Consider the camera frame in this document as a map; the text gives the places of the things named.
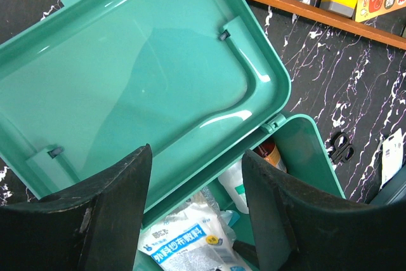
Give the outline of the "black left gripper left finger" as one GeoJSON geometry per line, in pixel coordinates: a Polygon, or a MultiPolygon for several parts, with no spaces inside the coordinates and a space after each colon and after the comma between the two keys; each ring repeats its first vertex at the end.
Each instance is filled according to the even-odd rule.
{"type": "Polygon", "coordinates": [[[37,202],[1,208],[2,270],[131,270],[152,170],[149,145],[37,202]]]}

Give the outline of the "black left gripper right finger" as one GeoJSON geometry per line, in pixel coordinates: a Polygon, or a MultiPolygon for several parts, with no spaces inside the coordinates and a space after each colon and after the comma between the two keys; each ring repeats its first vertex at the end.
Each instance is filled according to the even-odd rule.
{"type": "Polygon", "coordinates": [[[404,270],[405,202],[361,204],[319,190],[262,160],[242,158],[260,270],[404,270]]]}

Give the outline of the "white green medicine bottle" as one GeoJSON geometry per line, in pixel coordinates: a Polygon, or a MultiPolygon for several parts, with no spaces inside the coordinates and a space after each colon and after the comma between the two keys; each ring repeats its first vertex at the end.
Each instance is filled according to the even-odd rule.
{"type": "Polygon", "coordinates": [[[238,160],[221,175],[218,180],[234,202],[236,208],[244,214],[249,214],[246,192],[242,177],[242,160],[238,160]]]}

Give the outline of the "brown orange-capped syrup bottle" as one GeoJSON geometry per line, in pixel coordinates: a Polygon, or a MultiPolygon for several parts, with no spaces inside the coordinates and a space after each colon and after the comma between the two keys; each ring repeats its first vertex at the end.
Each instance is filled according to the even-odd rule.
{"type": "Polygon", "coordinates": [[[254,148],[254,152],[275,168],[287,173],[287,168],[281,158],[280,152],[271,138],[254,148]]]}

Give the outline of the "white blue sachet packet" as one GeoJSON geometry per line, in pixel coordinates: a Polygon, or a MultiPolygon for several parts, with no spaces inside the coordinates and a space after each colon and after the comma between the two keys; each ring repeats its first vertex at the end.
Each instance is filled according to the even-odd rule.
{"type": "Polygon", "coordinates": [[[250,270],[232,235],[205,199],[192,199],[141,233],[138,250],[163,270],[250,270]]]}

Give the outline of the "white blue card packet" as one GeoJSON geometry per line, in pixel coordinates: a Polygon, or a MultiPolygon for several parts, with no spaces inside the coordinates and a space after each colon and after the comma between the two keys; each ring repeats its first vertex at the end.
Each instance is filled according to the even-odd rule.
{"type": "Polygon", "coordinates": [[[402,168],[403,162],[403,133],[397,129],[382,144],[381,186],[389,182],[402,168]]]}

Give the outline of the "green medicine kit box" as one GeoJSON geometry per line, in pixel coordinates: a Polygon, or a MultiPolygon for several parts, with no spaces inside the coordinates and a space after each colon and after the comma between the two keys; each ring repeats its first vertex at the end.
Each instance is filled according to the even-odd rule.
{"type": "Polygon", "coordinates": [[[240,215],[232,248],[254,245],[218,177],[270,138],[287,174],[343,196],[314,121],[284,112],[291,78],[244,0],[62,3],[1,45],[1,157],[37,201],[149,145],[140,234],[207,186],[240,215]]]}

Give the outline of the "bagged white gauze pads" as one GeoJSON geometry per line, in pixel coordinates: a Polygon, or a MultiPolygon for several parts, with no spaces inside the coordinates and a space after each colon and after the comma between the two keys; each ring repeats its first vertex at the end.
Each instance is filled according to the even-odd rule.
{"type": "Polygon", "coordinates": [[[200,190],[201,194],[207,201],[208,205],[212,207],[212,209],[215,211],[215,213],[218,215],[219,222],[221,224],[221,227],[223,228],[226,236],[234,242],[237,238],[237,234],[233,230],[233,226],[237,223],[237,221],[240,219],[240,215],[238,212],[233,211],[233,210],[221,210],[219,207],[218,202],[214,198],[212,192],[209,190],[207,186],[202,188],[200,190]]]}

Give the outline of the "blue divided tray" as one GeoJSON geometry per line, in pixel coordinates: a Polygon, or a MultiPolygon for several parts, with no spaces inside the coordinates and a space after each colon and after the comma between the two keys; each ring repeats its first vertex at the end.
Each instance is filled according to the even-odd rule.
{"type": "Polygon", "coordinates": [[[376,206],[393,204],[405,200],[405,166],[393,176],[371,200],[376,206]]]}

